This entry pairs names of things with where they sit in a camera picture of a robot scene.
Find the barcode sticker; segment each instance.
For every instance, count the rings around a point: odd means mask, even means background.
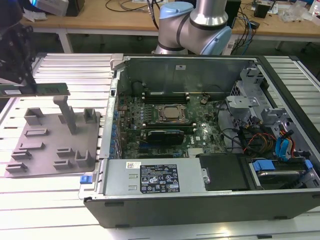
[[[186,65],[176,65],[175,70],[186,70]]]

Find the cpu socket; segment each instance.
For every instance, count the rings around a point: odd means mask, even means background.
[[[158,106],[159,122],[184,122],[186,120],[185,107],[181,104]]]

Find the wooden table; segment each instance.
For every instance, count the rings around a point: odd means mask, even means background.
[[[65,53],[72,53],[72,46],[68,34],[101,34],[101,35],[136,35],[157,36],[149,13],[144,12],[115,12],[105,7],[106,0],[86,0],[82,12],[77,17],[59,17],[48,15],[48,20],[35,23],[23,19],[21,22],[31,25],[35,32],[56,33],[59,35]],[[254,36],[257,40],[320,42],[320,27],[313,22],[283,22],[278,15],[267,14],[266,18],[253,17],[253,11],[246,9],[251,0],[243,0],[241,7],[250,20],[260,23]],[[108,5],[110,8],[122,10],[117,0]],[[140,3],[128,2],[128,8],[143,6]],[[155,17],[159,11],[155,7]],[[243,23],[237,19],[232,30],[234,42],[244,32]]]

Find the screw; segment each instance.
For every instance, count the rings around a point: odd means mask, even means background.
[[[209,184],[210,183],[210,179],[208,176],[203,176],[203,181],[205,184]]]

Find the motherboard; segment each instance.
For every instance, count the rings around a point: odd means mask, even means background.
[[[123,159],[193,158],[226,151],[215,121],[216,102],[207,95],[147,99],[122,94],[116,107]]]

